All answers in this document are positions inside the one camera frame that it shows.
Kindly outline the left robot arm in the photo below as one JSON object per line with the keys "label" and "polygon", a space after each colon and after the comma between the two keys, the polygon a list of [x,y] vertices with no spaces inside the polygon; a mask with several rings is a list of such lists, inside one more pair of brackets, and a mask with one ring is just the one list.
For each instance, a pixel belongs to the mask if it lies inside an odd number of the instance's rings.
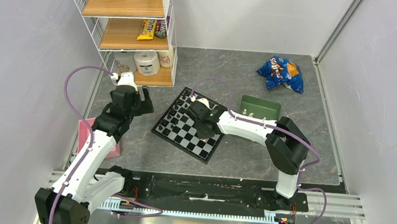
{"label": "left robot arm", "polygon": [[105,200],[116,193],[127,196],[133,191],[132,172],[118,166],[90,184],[133,119],[154,111],[148,88],[140,93],[132,72],[110,76],[117,82],[116,89],[110,92],[112,100],[92,125],[83,121],[90,135],[82,150],[50,188],[40,188],[34,197],[42,224],[88,224],[91,213]]}

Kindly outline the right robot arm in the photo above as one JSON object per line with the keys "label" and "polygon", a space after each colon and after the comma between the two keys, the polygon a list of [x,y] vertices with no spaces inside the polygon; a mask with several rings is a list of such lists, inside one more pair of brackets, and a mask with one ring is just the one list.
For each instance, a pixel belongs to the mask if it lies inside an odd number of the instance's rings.
{"label": "right robot arm", "polygon": [[287,117],[282,117],[279,121],[256,120],[223,106],[212,108],[206,98],[188,99],[191,103],[186,114],[193,120],[197,137],[204,140],[228,134],[266,147],[273,165],[279,171],[274,204],[280,209],[292,206],[296,200],[299,170],[310,146],[295,123]]}

